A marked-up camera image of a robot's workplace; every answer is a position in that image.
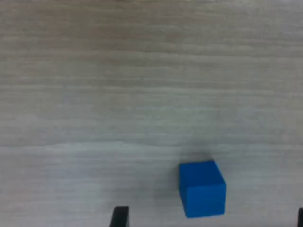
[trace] blue cube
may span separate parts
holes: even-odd
[[[213,160],[180,164],[179,191],[188,218],[225,213],[226,183]]]

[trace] blue block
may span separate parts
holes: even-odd
[[[213,160],[180,164],[179,192],[188,218],[225,213],[226,183]]]

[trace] cube side face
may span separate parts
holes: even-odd
[[[179,193],[182,201],[182,205],[184,210],[186,210],[187,205],[187,185],[186,185],[186,179],[182,172],[181,165],[179,166]]]
[[[188,218],[222,215],[225,213],[226,184],[189,187],[186,216]]]

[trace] light wooden tabletop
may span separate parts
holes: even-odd
[[[226,214],[186,219],[180,162]],[[291,227],[303,204],[301,0],[2,0],[0,226]]]

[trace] cube top face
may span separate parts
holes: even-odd
[[[213,160],[180,164],[179,174],[186,187],[226,184]]]

